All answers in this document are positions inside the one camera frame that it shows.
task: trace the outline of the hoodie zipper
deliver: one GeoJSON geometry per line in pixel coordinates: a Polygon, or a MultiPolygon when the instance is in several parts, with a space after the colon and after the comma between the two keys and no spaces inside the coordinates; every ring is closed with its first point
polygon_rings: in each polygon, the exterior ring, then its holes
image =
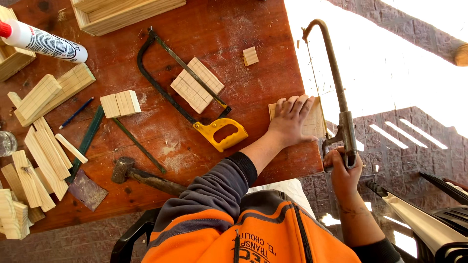
{"type": "Polygon", "coordinates": [[[302,239],[302,246],[304,248],[304,254],[306,254],[306,263],[312,263],[312,253],[310,252],[309,241],[307,240],[306,230],[302,224],[302,219],[300,218],[299,209],[294,205],[294,210],[296,211],[297,222],[299,224],[300,237],[302,239]]]}

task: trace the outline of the pencil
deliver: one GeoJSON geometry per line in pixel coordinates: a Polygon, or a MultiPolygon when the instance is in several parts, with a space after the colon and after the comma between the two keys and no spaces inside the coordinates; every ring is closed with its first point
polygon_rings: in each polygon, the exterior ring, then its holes
{"type": "Polygon", "coordinates": [[[75,116],[78,115],[78,113],[80,113],[93,99],[94,99],[94,97],[91,97],[87,102],[85,102],[85,104],[83,104],[83,106],[81,106],[75,113],[73,113],[73,115],[72,115],[68,120],[66,120],[66,121],[59,127],[59,129],[62,130],[63,127],[65,127],[73,118],[75,118],[75,116]]]}

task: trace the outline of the red wooden tabletop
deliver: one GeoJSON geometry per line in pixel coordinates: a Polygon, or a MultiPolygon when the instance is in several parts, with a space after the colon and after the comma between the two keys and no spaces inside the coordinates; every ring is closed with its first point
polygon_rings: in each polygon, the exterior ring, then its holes
{"type": "MultiPolygon", "coordinates": [[[[11,8],[19,21],[46,30],[85,46],[86,64],[97,81],[45,115],[52,130],[68,119],[86,100],[96,99],[60,133],[78,147],[88,128],[99,97],[124,90],[135,90],[141,113],[119,120],[137,140],[168,170],[162,176],[156,166],[108,119],[103,119],[86,153],[89,162],[81,167],[87,176],[109,191],[95,212],[67,193],[57,207],[45,213],[32,232],[61,228],[121,214],[162,206],[169,194],[128,180],[110,180],[114,161],[121,156],[136,160],[136,167],[182,185],[203,175],[219,160],[261,137],[270,123],[268,104],[279,98],[304,93],[294,40],[282,1],[188,0],[187,5],[147,20],[93,37],[79,30],[70,1],[22,0],[11,8]],[[191,124],[167,102],[137,68],[137,53],[146,40],[148,26],[186,63],[196,56],[225,85],[219,96],[233,109],[228,115],[244,126],[249,137],[223,153],[218,152],[191,124]],[[242,50],[255,46],[259,61],[244,66],[242,50]]],[[[143,62],[158,83],[195,119],[210,123],[222,108],[212,102],[197,114],[172,88],[170,83],[182,71],[158,44],[146,52],[143,62]]],[[[75,64],[37,55],[37,59],[0,84],[2,130],[11,131],[24,145],[28,128],[9,116],[13,106],[9,91],[23,98],[45,74],[59,77],[75,64]]],[[[11,157],[0,158],[3,167],[11,157]]],[[[262,172],[256,185],[302,177],[323,171],[317,143],[303,143],[284,149],[262,172]]],[[[8,183],[0,176],[5,188],[8,183]]]]}

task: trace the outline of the white tube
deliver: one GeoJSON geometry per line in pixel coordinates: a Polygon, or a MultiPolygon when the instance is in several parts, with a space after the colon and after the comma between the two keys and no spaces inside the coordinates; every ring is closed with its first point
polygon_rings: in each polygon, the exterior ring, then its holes
{"type": "Polygon", "coordinates": [[[14,19],[0,22],[0,36],[7,45],[66,61],[82,63],[88,58],[88,51],[82,45],[14,19]]]}

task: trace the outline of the yellow hacksaw handle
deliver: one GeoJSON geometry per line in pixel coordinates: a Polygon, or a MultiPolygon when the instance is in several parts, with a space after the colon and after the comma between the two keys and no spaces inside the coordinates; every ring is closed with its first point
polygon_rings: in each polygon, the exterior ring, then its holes
{"type": "Polygon", "coordinates": [[[221,153],[249,136],[242,125],[229,118],[217,119],[210,125],[203,125],[200,122],[196,122],[193,127],[221,153]],[[229,124],[236,126],[238,131],[222,139],[220,142],[215,141],[215,132],[229,124]]]}

